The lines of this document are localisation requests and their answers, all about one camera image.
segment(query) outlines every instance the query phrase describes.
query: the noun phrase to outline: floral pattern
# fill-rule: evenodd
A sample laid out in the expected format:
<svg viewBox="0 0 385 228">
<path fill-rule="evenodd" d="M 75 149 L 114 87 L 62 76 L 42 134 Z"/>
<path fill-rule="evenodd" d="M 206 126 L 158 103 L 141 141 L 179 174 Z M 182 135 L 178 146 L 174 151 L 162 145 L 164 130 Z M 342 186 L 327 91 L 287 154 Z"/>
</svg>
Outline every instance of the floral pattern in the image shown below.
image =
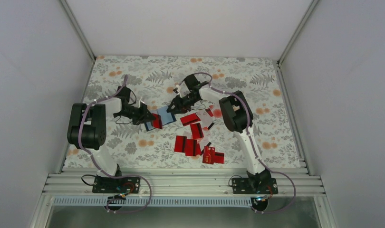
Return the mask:
<svg viewBox="0 0 385 228">
<path fill-rule="evenodd" d="M 232 57 L 153 57 L 153 56 L 98 56 L 87 86 L 84 102 L 113 94 L 128 74 L 127 86 L 136 99 L 142 99 L 148 109 L 155 110 L 175 97 L 173 89 L 187 75 L 207 72 L 213 76 L 212 86 L 221 90 L 244 93 L 253 112 L 254 134 L 265 163 L 272 168 L 299 167 L 298 153 L 282 100 L 272 60 L 266 58 Z M 208 80 L 197 75 L 198 80 Z M 210 103 L 196 104 L 195 109 L 209 107 Z M 162 130 L 146 131 L 144 125 L 135 126 L 122 117 L 109 119 L 105 146 L 121 167 L 127 168 L 244 168 L 241 146 L 232 132 L 223 124 L 217 105 L 211 106 L 215 125 L 209 140 L 216 151 L 225 153 L 224 164 L 208 165 L 202 158 L 186 157 L 174 152 L 175 137 L 190 132 L 183 127 L 180 117 L 163 126 Z M 84 151 L 70 146 L 65 167 L 92 167 Z"/>
</svg>

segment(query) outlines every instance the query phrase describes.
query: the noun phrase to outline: cable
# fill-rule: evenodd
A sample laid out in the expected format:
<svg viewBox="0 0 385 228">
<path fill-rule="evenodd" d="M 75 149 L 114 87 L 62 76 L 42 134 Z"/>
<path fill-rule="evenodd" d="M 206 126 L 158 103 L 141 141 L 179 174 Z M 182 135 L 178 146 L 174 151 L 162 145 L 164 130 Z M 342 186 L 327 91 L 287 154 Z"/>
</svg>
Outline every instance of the cable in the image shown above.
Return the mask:
<svg viewBox="0 0 385 228">
<path fill-rule="evenodd" d="M 122 117 L 122 116 L 120 116 L 120 118 L 118 118 L 118 119 L 115 121 L 116 124 L 119 124 L 119 125 L 121 125 L 121 124 L 127 125 L 127 124 L 132 123 L 132 120 L 131 120 L 130 122 L 128 122 L 128 123 L 117 123 L 117 122 L 121 119 L 121 117 Z"/>
<path fill-rule="evenodd" d="M 151 200 L 152 200 L 152 187 L 151 187 L 151 184 L 148 182 L 148 180 L 141 176 L 141 175 L 137 175 L 137 174 L 129 174 L 129 175 L 124 175 L 124 176 L 119 176 L 119 177 L 116 177 L 116 176 L 113 176 L 109 173 L 107 173 L 106 171 L 104 171 L 103 169 L 100 168 L 100 166 L 97 164 L 95 158 L 93 157 L 93 154 L 90 150 L 86 149 L 83 147 L 82 145 L 82 131 L 83 131 L 83 127 L 85 125 L 85 120 L 86 120 L 86 116 L 87 116 L 87 113 L 89 112 L 89 109 L 90 107 L 92 107 L 93 105 L 97 104 L 97 103 L 100 103 L 102 101 L 105 101 L 105 100 L 108 100 L 108 99 L 111 99 L 113 98 L 114 96 L 116 96 L 123 88 L 124 86 L 126 85 L 127 83 L 127 79 L 128 79 L 128 75 L 125 75 L 124 77 L 124 82 L 123 84 L 120 86 L 120 88 L 111 96 L 105 96 L 103 98 L 100 98 L 100 99 L 97 99 L 97 100 L 94 100 L 93 102 L 91 102 L 85 109 L 85 112 L 83 113 L 83 117 L 82 117 L 82 120 L 80 122 L 80 126 L 79 126 L 79 133 L 78 133 L 78 144 L 79 144 L 79 147 L 80 149 L 84 150 L 86 153 L 88 153 L 90 155 L 90 159 L 92 160 L 92 163 L 96 166 L 96 168 L 102 172 L 104 175 L 106 175 L 107 177 L 110 177 L 110 178 L 113 178 L 113 179 L 122 179 L 122 178 L 126 178 L 126 177 L 139 177 L 141 179 L 143 179 L 146 184 L 148 185 L 148 188 L 149 188 L 149 199 L 147 201 L 147 203 L 142 206 L 141 208 L 139 209 L 136 209 L 136 210 L 131 210 L 131 211 L 118 211 L 118 213 L 121 213 L 121 214 L 129 214 L 129 213 L 134 213 L 134 212 L 139 212 L 139 211 L 142 211 L 144 210 L 146 207 L 148 207 L 148 205 L 151 203 Z M 114 210 L 110 210 L 109 208 L 106 208 L 108 212 L 113 212 L 113 213 L 117 213 L 117 211 L 114 211 Z"/>
<path fill-rule="evenodd" d="M 213 88 L 213 87 L 211 86 L 211 82 L 212 82 L 212 79 L 213 79 L 213 78 L 212 78 L 212 75 L 210 75 L 210 74 L 208 74 L 208 73 L 205 73 L 205 72 L 197 72 L 197 73 L 194 73 L 194 75 L 197 75 L 197 74 L 208 75 L 208 76 L 211 78 L 211 79 L 209 80 L 209 82 L 208 82 L 209 88 L 210 88 L 211 90 L 213 90 L 213 91 L 215 91 L 215 92 L 218 92 L 218 93 L 220 93 L 220 94 L 232 95 L 232 96 L 234 96 L 236 99 L 238 99 L 238 101 L 239 101 L 240 104 L 243 106 L 244 110 L 246 111 L 246 115 L 247 115 L 247 123 L 250 122 L 251 119 L 250 119 L 249 110 L 248 110 L 246 104 L 243 102 L 243 100 L 242 100 L 239 96 L 235 95 L 234 93 L 224 92 L 224 91 L 221 91 L 221 90 L 219 90 L 219 89 Z M 253 138 L 252 138 L 252 136 L 250 135 L 250 132 L 249 132 L 249 125 L 248 125 L 248 124 L 247 124 L 247 126 L 246 126 L 246 132 L 247 132 L 247 135 L 249 136 L 250 143 L 251 143 L 251 146 L 252 146 L 252 148 L 253 148 L 254 154 L 255 154 L 256 158 L 258 158 L 258 154 L 257 154 L 257 152 L 256 152 L 256 149 L 257 149 L 257 148 L 255 148 L 255 146 L 254 146 Z M 264 168 L 267 169 L 269 172 L 275 173 L 275 174 L 280 174 L 280 175 L 282 175 L 282 176 L 285 176 L 285 177 L 290 181 L 290 183 L 292 183 L 292 187 L 293 187 L 293 197 L 292 197 L 292 200 L 289 202 L 289 204 L 287 204 L 287 205 L 284 206 L 283 208 L 278 209 L 278 210 L 275 210 L 275 211 L 269 211 L 269 212 L 261 211 L 261 212 L 257 212 L 257 210 L 255 210 L 253 207 L 251 207 L 251 209 L 253 209 L 255 213 L 261 213 L 261 214 L 274 214 L 274 213 L 278 213 L 278 212 L 282 212 L 282 211 L 286 210 L 287 208 L 289 208 L 289 207 L 295 202 L 295 199 L 296 199 L 296 186 L 295 186 L 295 183 L 293 183 L 293 180 L 292 180 L 288 175 L 286 175 L 285 173 L 279 172 L 279 171 L 272 171 L 268 166 L 266 166 L 266 165 L 261 161 L 261 159 L 257 159 L 257 160 L 258 160 L 258 161 L 261 163 L 261 165 L 264 166 Z"/>
<path fill-rule="evenodd" d="M 191 109 L 191 110 L 193 110 L 193 111 L 200 111 L 200 110 L 204 110 L 205 108 L 206 108 L 206 105 L 204 105 L 203 103 L 202 103 L 202 100 L 200 101 L 201 102 L 201 104 L 204 106 L 204 108 L 201 108 L 201 109 Z"/>
<path fill-rule="evenodd" d="M 233 187 L 232 185 L 230 185 L 230 181 L 231 181 L 231 179 L 232 179 L 233 177 L 240 177 L 240 178 L 243 178 L 243 177 L 241 177 L 241 176 L 239 176 L 239 175 L 233 175 L 233 176 L 231 176 L 230 179 L 229 179 L 229 181 L 228 181 L 229 187 Z"/>
<path fill-rule="evenodd" d="M 272 193 L 272 188 L 270 187 L 270 186 L 268 186 L 267 185 L 267 188 L 268 188 L 268 190 L 269 190 L 269 198 L 268 199 L 271 199 L 272 198 L 272 196 L 274 195 L 274 193 Z"/>
<path fill-rule="evenodd" d="M 135 93 L 132 91 L 132 89 L 130 89 L 130 91 L 134 95 L 134 102 L 132 104 L 130 104 L 130 105 L 134 105 L 134 104 L 136 104 L 136 96 L 135 96 Z"/>
<path fill-rule="evenodd" d="M 83 178 L 84 177 L 94 177 L 94 178 L 96 178 L 96 175 L 90 175 L 90 174 L 85 174 L 85 175 L 83 175 L 80 179 L 82 180 L 82 182 L 85 184 L 85 185 L 87 185 L 87 186 L 94 186 L 94 184 L 89 184 L 89 183 L 87 183 Z"/>
</svg>

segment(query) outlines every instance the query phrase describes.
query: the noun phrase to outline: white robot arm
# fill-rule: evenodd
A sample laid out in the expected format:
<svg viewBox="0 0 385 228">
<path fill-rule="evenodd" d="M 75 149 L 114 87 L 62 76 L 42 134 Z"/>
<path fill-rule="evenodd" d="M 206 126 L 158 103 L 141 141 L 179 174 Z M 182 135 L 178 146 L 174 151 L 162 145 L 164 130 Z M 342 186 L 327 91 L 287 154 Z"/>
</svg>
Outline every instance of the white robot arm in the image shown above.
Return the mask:
<svg viewBox="0 0 385 228">
<path fill-rule="evenodd" d="M 202 100 L 210 101 L 214 104 L 219 103 L 220 100 L 227 97 L 227 95 L 217 93 L 214 90 L 210 89 L 209 85 L 204 85 L 203 87 L 201 87 L 199 92 Z M 252 126 L 249 126 L 249 132 L 250 135 L 254 135 Z M 261 173 L 262 171 L 264 171 L 264 166 L 262 166 L 261 163 L 258 161 L 258 159 L 261 160 L 261 155 L 258 153 L 258 157 L 255 157 L 255 153 L 253 151 L 250 139 L 246 131 L 243 131 L 241 133 L 238 131 L 234 131 L 233 133 L 238 139 L 241 149 L 243 150 L 244 157 L 246 158 L 247 171 L 249 173 Z"/>
</svg>

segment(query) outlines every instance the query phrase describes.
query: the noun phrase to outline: leaf pattern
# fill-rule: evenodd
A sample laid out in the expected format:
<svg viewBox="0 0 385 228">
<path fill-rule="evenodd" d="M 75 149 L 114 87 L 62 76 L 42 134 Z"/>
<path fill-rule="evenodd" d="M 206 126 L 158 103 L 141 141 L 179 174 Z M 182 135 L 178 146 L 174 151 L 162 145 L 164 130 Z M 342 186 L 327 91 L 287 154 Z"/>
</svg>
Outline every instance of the leaf pattern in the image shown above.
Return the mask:
<svg viewBox="0 0 385 228">
<path fill-rule="evenodd" d="M 274 81 L 275 81 L 274 78 L 271 75 L 269 75 L 269 74 L 267 74 L 267 75 L 265 75 L 265 74 L 260 74 L 260 75 L 256 74 L 256 75 L 254 75 L 252 77 L 252 79 L 250 80 L 250 83 L 256 84 L 256 85 L 260 85 L 260 86 L 268 87 L 268 84 L 272 83 Z"/>
<path fill-rule="evenodd" d="M 104 56 L 98 57 L 87 86 L 84 102 L 112 95 L 128 74 L 127 86 L 136 98 L 154 110 L 168 105 L 174 98 L 175 84 L 194 72 L 213 75 L 212 86 L 220 90 L 243 92 L 253 112 L 254 140 L 264 162 L 271 168 L 299 167 L 295 140 L 280 91 L 272 60 L 266 58 L 226 57 L 157 57 L 157 56 Z M 208 80 L 198 75 L 199 81 Z M 204 101 L 197 109 L 209 107 Z M 165 125 L 162 130 L 146 131 L 144 125 L 118 125 L 117 118 L 107 118 L 105 146 L 114 160 L 127 168 L 245 168 L 246 160 L 234 133 L 229 132 L 222 118 L 213 118 L 214 126 L 208 139 L 216 151 L 225 153 L 224 164 L 208 165 L 202 157 L 186 157 L 174 152 L 175 137 L 190 128 L 183 127 L 180 118 Z M 65 167 L 93 167 L 86 152 L 71 145 Z"/>
</svg>

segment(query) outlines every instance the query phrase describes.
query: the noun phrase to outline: red block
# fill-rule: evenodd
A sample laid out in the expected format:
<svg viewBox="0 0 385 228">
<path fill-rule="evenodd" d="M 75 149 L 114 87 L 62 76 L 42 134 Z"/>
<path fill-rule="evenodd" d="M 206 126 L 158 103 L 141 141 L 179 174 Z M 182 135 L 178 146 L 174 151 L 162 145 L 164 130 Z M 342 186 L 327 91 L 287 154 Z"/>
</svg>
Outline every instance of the red block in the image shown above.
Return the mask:
<svg viewBox="0 0 385 228">
<path fill-rule="evenodd" d="M 202 162 L 205 164 L 213 164 L 214 162 L 214 156 L 215 156 L 215 148 L 205 146 L 204 148 L 204 154 L 202 156 Z"/>
<path fill-rule="evenodd" d="M 200 123 L 191 124 L 190 127 L 191 127 L 191 133 L 192 133 L 193 139 L 201 139 L 204 137 L 204 133 L 202 132 Z"/>
<path fill-rule="evenodd" d="M 213 117 L 213 113 L 210 108 L 205 109 L 205 111 L 208 113 L 210 117 Z"/>
<path fill-rule="evenodd" d="M 178 135 L 176 136 L 176 143 L 174 145 L 174 152 L 184 153 L 187 137 Z"/>
<path fill-rule="evenodd" d="M 224 164 L 225 163 L 225 154 L 224 153 L 215 152 L 215 156 L 213 158 L 213 162 L 214 163 Z"/>
<path fill-rule="evenodd" d="M 185 143 L 185 156 L 197 156 L 201 154 L 200 145 L 195 139 L 187 139 Z"/>
<path fill-rule="evenodd" d="M 190 114 L 190 115 L 186 115 L 186 116 L 180 118 L 180 121 L 184 127 L 189 125 L 189 124 L 193 124 L 195 122 L 198 122 L 200 120 L 201 119 L 195 113 Z"/>
<path fill-rule="evenodd" d="M 154 114 L 154 113 L 152 113 L 152 115 L 155 117 L 155 120 L 152 121 L 152 126 L 154 128 L 163 129 L 162 119 L 160 118 L 160 116 L 158 114 Z"/>
</svg>

